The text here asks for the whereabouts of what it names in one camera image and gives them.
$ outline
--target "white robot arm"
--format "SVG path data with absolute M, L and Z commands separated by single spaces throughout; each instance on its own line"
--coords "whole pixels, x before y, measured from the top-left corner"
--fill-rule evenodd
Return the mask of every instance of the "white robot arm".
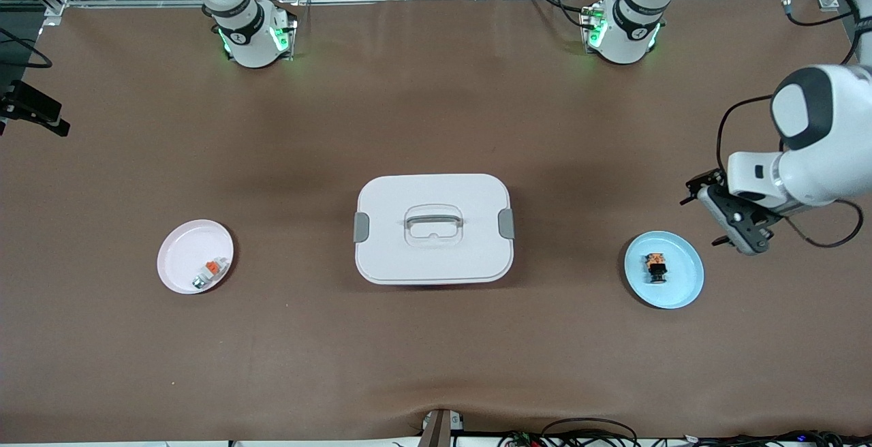
M 601 0 L 585 19 L 585 46 L 616 64 L 632 64 L 654 46 L 671 0 Z
M 296 17 L 269 0 L 203 0 L 203 8 L 239 65 L 264 67 L 290 54 Z
M 726 173 L 687 183 L 685 202 L 700 199 L 726 231 L 715 243 L 761 254 L 769 248 L 768 227 L 781 218 L 872 192 L 872 36 L 863 35 L 872 0 L 851 1 L 860 17 L 860 65 L 811 65 L 773 93 L 770 112 L 788 150 L 735 152 Z

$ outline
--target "box handle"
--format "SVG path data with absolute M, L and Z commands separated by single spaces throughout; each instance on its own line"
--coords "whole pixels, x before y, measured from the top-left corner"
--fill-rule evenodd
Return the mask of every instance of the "box handle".
M 412 227 L 414 224 L 432 223 L 433 221 L 441 221 L 442 223 L 451 223 L 455 226 L 463 226 L 463 219 L 457 216 L 414 216 L 405 220 L 405 227 Z

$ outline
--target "box lid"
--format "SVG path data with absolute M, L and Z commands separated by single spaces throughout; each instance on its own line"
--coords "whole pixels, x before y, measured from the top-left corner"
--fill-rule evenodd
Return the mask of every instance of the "box lid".
M 490 282 L 514 257 L 508 190 L 489 174 L 383 176 L 364 186 L 355 259 L 384 285 Z

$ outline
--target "plate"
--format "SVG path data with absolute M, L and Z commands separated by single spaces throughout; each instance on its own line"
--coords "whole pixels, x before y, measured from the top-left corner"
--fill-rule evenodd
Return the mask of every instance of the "plate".
M 662 253 L 666 259 L 666 282 L 651 283 L 645 266 L 650 253 Z M 623 270 L 629 286 L 642 300 L 663 309 L 678 309 L 693 302 L 703 290 L 706 276 L 694 246 L 664 230 L 645 232 L 634 239 L 623 257 Z
M 206 262 L 227 258 L 233 264 L 233 238 L 217 221 L 193 220 L 181 224 L 164 239 L 158 251 L 158 275 L 164 285 L 179 294 L 199 294 L 214 288 L 225 276 L 207 283 L 203 288 L 193 286 L 193 279 Z

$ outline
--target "tabletop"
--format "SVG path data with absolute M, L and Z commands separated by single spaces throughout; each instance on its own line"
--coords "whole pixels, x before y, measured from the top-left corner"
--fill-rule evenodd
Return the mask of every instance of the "tabletop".
M 295 59 L 262 70 L 224 59 L 197 9 L 69 9 L 46 29 L 55 65 L 26 80 L 72 130 L 16 122 L 0 140 L 0 441 L 409 435 L 434 407 L 468 429 L 868 433 L 872 232 L 822 251 L 780 223 L 748 258 L 679 206 L 715 166 L 725 109 L 838 62 L 840 25 L 794 27 L 778 0 L 676 0 L 651 54 L 620 66 L 541 1 L 295 9 Z M 735 112 L 723 143 L 775 150 L 767 106 Z M 423 173 L 508 186 L 507 276 L 423 290 L 358 274 L 359 190 Z M 797 221 L 835 240 L 852 217 Z M 198 218 L 228 227 L 234 267 L 174 294 L 155 257 Z M 622 282 L 648 230 L 700 252 L 688 307 Z

